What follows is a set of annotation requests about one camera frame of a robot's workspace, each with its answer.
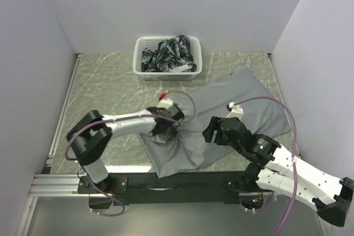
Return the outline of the grey pillowcase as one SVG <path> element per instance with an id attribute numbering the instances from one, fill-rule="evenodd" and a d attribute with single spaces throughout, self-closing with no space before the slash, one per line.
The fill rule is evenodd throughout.
<path id="1" fill-rule="evenodd" d="M 195 89 L 188 95 L 172 95 L 186 118 L 196 117 L 177 129 L 177 135 L 166 143 L 156 143 L 155 137 L 139 135 L 159 177 L 167 177 L 186 170 L 206 167 L 233 151 L 229 146 L 207 143 L 202 131 L 212 116 L 228 115 L 230 102 L 241 102 L 242 122 L 252 133 L 278 137 L 291 130 L 284 109 L 269 100 L 270 90 L 264 87 L 252 71 L 239 66 L 235 72 Z"/>

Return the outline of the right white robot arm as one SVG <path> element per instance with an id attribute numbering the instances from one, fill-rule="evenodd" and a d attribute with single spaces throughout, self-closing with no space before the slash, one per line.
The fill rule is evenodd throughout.
<path id="1" fill-rule="evenodd" d="M 249 160 L 243 186 L 293 198 L 317 212 L 324 221 L 345 225 L 353 200 L 353 179 L 334 177 L 303 161 L 264 134 L 251 133 L 236 117 L 213 116 L 202 132 L 205 142 L 229 146 Z"/>

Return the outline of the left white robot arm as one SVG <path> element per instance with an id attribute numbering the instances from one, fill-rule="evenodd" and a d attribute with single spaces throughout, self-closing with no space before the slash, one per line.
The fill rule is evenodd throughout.
<path id="1" fill-rule="evenodd" d="M 101 160 L 110 140 L 130 134 L 169 140 L 184 118 L 182 110 L 173 102 L 117 116 L 104 116 L 92 110 L 67 133 L 67 149 L 74 152 L 73 159 L 91 178 L 92 188 L 103 193 L 113 187 L 113 180 Z"/>

